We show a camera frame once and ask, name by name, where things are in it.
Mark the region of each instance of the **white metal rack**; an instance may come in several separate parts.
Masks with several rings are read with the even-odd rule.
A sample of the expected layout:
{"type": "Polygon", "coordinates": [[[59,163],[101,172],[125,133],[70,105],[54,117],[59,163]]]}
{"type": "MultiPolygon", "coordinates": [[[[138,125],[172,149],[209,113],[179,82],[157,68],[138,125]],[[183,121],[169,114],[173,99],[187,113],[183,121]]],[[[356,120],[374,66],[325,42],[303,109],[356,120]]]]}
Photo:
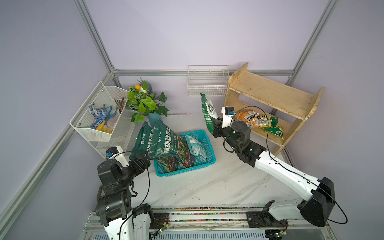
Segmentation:
{"type": "MultiPolygon", "coordinates": [[[[116,105],[114,99],[124,99],[124,104],[127,99],[127,90],[116,86],[104,86],[100,82],[94,91],[99,89],[97,95],[93,99],[88,99],[83,106],[92,105],[95,109],[116,105]]],[[[95,121],[95,117],[91,115],[88,109],[84,110],[81,107],[75,116],[71,119],[70,125],[93,146],[100,155],[105,157],[105,151],[114,146],[121,146],[123,150],[128,147],[129,140],[132,135],[134,124],[131,122],[131,116],[135,111],[123,109],[116,122],[114,130],[111,134],[98,131],[91,128],[95,121]]]]}
{"type": "Polygon", "coordinates": [[[189,65],[188,96],[198,97],[200,93],[211,96],[225,96],[229,79],[227,65],[189,65]]]}

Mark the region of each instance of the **wooden shelf board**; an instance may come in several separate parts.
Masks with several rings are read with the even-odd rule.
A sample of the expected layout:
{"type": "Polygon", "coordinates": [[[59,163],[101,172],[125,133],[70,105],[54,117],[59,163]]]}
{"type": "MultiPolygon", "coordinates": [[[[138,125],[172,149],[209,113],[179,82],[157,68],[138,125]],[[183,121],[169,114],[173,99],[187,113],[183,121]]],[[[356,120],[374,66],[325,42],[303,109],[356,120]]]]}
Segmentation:
{"type": "Polygon", "coordinates": [[[301,120],[307,116],[314,98],[310,93],[250,72],[239,76],[229,89],[301,120]]]}
{"type": "MultiPolygon", "coordinates": [[[[240,101],[240,100],[237,100],[235,102],[235,104],[233,104],[235,112],[240,110],[240,109],[242,109],[242,108],[244,108],[244,107],[246,107],[246,106],[249,106],[249,104],[247,104],[247,103],[245,103],[243,101],[240,101]]],[[[255,107],[250,107],[250,108],[247,108],[247,109],[252,109],[252,110],[254,110],[257,113],[264,114],[263,111],[261,111],[258,108],[255,108],[255,107]]],[[[278,125],[283,127],[284,139],[287,138],[289,130],[290,130],[292,124],[287,122],[287,121],[285,121],[285,120],[283,120],[283,119],[281,119],[281,118],[279,118],[278,125]]],[[[257,135],[260,135],[263,138],[266,138],[267,132],[264,129],[258,128],[258,127],[253,127],[253,128],[251,128],[251,130],[252,130],[252,132],[256,133],[257,135]]],[[[268,134],[268,140],[270,140],[271,142],[273,142],[273,143],[275,143],[275,144],[277,144],[279,146],[283,146],[283,143],[284,143],[284,140],[281,137],[279,137],[277,135],[274,135],[274,134],[271,134],[271,133],[268,134]]]]}

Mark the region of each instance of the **wooden shelf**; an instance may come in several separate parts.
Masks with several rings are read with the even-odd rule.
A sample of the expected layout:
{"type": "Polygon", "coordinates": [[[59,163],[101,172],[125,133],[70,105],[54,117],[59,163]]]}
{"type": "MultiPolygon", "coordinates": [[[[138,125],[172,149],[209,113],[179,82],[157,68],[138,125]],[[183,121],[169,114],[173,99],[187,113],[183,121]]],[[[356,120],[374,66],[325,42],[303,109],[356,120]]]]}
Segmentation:
{"type": "Polygon", "coordinates": [[[268,78],[245,72],[229,89],[304,120],[313,95],[268,78]]]}
{"type": "MultiPolygon", "coordinates": [[[[231,105],[231,106],[234,107],[235,112],[236,112],[236,111],[238,111],[238,110],[240,110],[240,109],[242,109],[242,108],[247,107],[248,105],[249,105],[249,104],[246,104],[245,102],[242,102],[242,101],[240,101],[240,100],[237,100],[237,101],[235,102],[235,104],[233,104],[233,105],[231,105]]],[[[260,109],[255,108],[255,107],[250,107],[250,108],[247,108],[247,109],[252,109],[252,110],[254,110],[255,112],[258,112],[258,113],[263,114],[262,112],[260,112],[260,111],[261,111],[260,109]]],[[[289,133],[289,130],[290,130],[291,126],[292,126],[292,124],[289,123],[289,122],[287,122],[287,121],[284,121],[284,120],[281,119],[281,118],[279,118],[279,123],[278,123],[278,124],[279,124],[281,127],[283,127],[283,136],[287,136],[288,133],[289,133]]],[[[258,128],[258,127],[253,127],[253,128],[251,128],[251,130],[252,130],[252,132],[256,133],[257,135],[260,135],[260,136],[266,138],[266,134],[267,134],[267,132],[266,132],[264,129],[262,129],[262,128],[258,128]]],[[[275,144],[277,144],[277,145],[279,145],[279,146],[283,146],[283,144],[284,144],[284,140],[283,140],[281,137],[279,137],[279,136],[277,136],[277,135],[273,135],[273,134],[271,134],[271,133],[268,134],[268,140],[270,140],[271,142],[273,142],[273,143],[275,143],[275,144]]]]}
{"type": "MultiPolygon", "coordinates": [[[[313,95],[247,72],[247,67],[248,63],[245,63],[229,78],[224,105],[233,106],[235,111],[247,107],[248,104],[238,99],[242,94],[295,117],[296,120],[292,124],[279,118],[278,125],[283,127],[284,139],[268,134],[268,140],[277,145],[272,154],[277,155],[316,111],[324,88],[320,88],[317,94],[313,95]]],[[[260,109],[250,109],[263,114],[260,109]]],[[[264,129],[255,127],[251,130],[266,138],[267,132],[264,129]]]]}

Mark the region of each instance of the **black cable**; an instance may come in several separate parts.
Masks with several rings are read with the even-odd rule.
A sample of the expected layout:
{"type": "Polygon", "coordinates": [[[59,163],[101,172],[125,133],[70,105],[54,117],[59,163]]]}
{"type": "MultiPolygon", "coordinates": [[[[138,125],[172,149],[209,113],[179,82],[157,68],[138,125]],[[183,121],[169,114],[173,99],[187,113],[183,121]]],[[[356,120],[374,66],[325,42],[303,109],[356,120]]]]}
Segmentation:
{"type": "Polygon", "coordinates": [[[118,155],[120,155],[122,153],[126,153],[126,152],[131,152],[131,151],[119,152],[118,154],[116,154],[116,156],[113,157],[113,159],[115,159],[118,155]]]}
{"type": "Polygon", "coordinates": [[[97,202],[100,202],[101,200],[101,191],[103,190],[103,185],[101,184],[100,187],[99,187],[99,190],[97,192],[97,196],[96,196],[96,201],[97,202]]]}
{"type": "MultiPolygon", "coordinates": [[[[147,168],[147,173],[148,173],[148,191],[147,191],[147,194],[145,195],[145,198],[143,199],[143,201],[139,204],[139,206],[138,207],[140,207],[142,204],[143,204],[143,202],[145,201],[145,199],[147,198],[147,196],[148,196],[148,193],[149,193],[149,187],[150,187],[150,185],[151,185],[151,181],[150,181],[150,179],[149,179],[149,171],[148,171],[148,168],[147,168]]],[[[129,217],[127,217],[127,219],[124,221],[124,222],[122,222],[122,224],[120,225],[120,230],[119,230],[119,240],[120,240],[120,236],[121,236],[121,228],[122,228],[122,226],[124,225],[124,223],[126,222],[126,221],[128,221],[128,219],[138,210],[139,208],[136,208],[136,210],[131,214],[131,215],[129,215],[129,217]]]]}
{"type": "Polygon", "coordinates": [[[226,139],[224,138],[224,141],[223,141],[223,147],[224,147],[224,149],[225,149],[227,152],[233,153],[233,152],[235,151],[235,149],[232,149],[232,151],[228,151],[228,150],[225,148],[225,142],[226,142],[226,139]]]}
{"type": "Polygon", "coordinates": [[[135,192],[135,191],[133,190],[134,187],[135,187],[135,182],[132,181],[132,187],[131,187],[131,190],[132,190],[132,192],[135,194],[135,195],[132,195],[132,197],[137,197],[137,192],[135,192]]]}
{"type": "Polygon", "coordinates": [[[166,230],[168,228],[168,223],[165,224],[163,227],[161,227],[159,230],[157,230],[156,232],[154,232],[153,234],[150,234],[149,236],[149,239],[154,239],[157,235],[159,235],[160,233],[162,233],[164,230],[166,230]]]}
{"type": "MultiPolygon", "coordinates": [[[[260,109],[260,110],[263,111],[264,115],[267,116],[267,114],[265,113],[265,111],[264,111],[263,109],[261,109],[261,108],[259,108],[259,107],[257,107],[257,106],[247,106],[247,107],[245,107],[245,108],[249,108],[249,107],[255,107],[255,108],[258,108],[258,109],[260,109]]],[[[345,222],[336,222],[336,221],[333,221],[333,220],[331,220],[331,219],[328,219],[328,221],[331,221],[331,222],[334,222],[334,223],[338,223],[338,224],[346,224],[346,223],[348,222],[347,215],[344,213],[344,211],[342,210],[342,208],[340,207],[340,205],[336,202],[336,200],[334,200],[334,198],[333,198],[331,195],[329,195],[329,194],[328,194],[324,189],[322,189],[321,187],[319,187],[319,186],[317,186],[316,184],[314,184],[313,182],[311,182],[309,179],[303,177],[301,174],[299,174],[299,173],[297,173],[297,172],[293,172],[293,171],[287,169],[286,167],[284,167],[283,165],[281,165],[280,162],[278,162],[277,160],[273,159],[273,157],[271,156],[271,152],[269,151],[269,147],[268,147],[268,133],[269,133],[269,131],[267,131],[267,133],[266,133],[266,148],[268,149],[269,157],[270,157],[272,160],[274,160],[276,163],[278,163],[280,166],[282,166],[282,167],[283,167],[285,170],[287,170],[288,172],[292,172],[292,173],[294,173],[294,174],[296,174],[296,175],[299,175],[299,176],[302,177],[303,179],[307,180],[308,182],[312,183],[313,185],[315,185],[316,187],[318,187],[319,189],[321,189],[325,194],[327,194],[327,195],[328,195],[328,196],[329,196],[329,197],[336,203],[337,207],[339,207],[339,209],[341,210],[341,212],[344,214],[344,217],[345,217],[345,222]]]]}
{"type": "Polygon", "coordinates": [[[279,221],[279,222],[283,225],[283,231],[287,231],[288,227],[285,225],[285,223],[282,221],[279,221]]]}

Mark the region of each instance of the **green bag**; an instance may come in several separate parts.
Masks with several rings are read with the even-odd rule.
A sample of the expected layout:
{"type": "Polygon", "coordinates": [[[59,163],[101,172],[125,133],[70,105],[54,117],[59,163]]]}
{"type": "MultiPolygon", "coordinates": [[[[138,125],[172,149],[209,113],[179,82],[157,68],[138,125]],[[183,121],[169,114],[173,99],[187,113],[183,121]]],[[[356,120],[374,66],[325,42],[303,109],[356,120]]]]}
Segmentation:
{"type": "Polygon", "coordinates": [[[195,156],[190,153],[187,142],[172,131],[162,121],[156,121],[153,127],[153,142],[149,156],[153,158],[175,156],[184,168],[192,167],[195,156]]]}
{"type": "Polygon", "coordinates": [[[204,145],[186,133],[184,133],[184,136],[187,139],[188,147],[192,155],[200,157],[202,160],[207,160],[207,152],[205,151],[204,145]]]}
{"type": "Polygon", "coordinates": [[[173,157],[159,157],[157,162],[164,166],[167,172],[173,172],[177,170],[179,161],[175,156],[173,157]]]}
{"type": "Polygon", "coordinates": [[[205,118],[205,124],[207,125],[207,129],[210,133],[214,133],[214,126],[212,124],[211,118],[217,119],[217,113],[215,111],[215,107],[212,102],[205,97],[205,93],[200,93],[201,95],[201,103],[203,107],[203,114],[205,118]]]}
{"type": "Polygon", "coordinates": [[[265,127],[262,127],[265,131],[267,132],[270,132],[274,135],[277,135],[279,137],[281,137],[282,139],[284,139],[284,135],[283,135],[283,127],[281,127],[280,125],[276,125],[275,127],[268,127],[268,126],[265,126],[265,127]]]}
{"type": "Polygon", "coordinates": [[[148,125],[147,121],[144,121],[139,134],[136,138],[135,146],[129,155],[130,160],[134,160],[136,153],[138,152],[149,152],[152,145],[153,129],[148,125]]]}

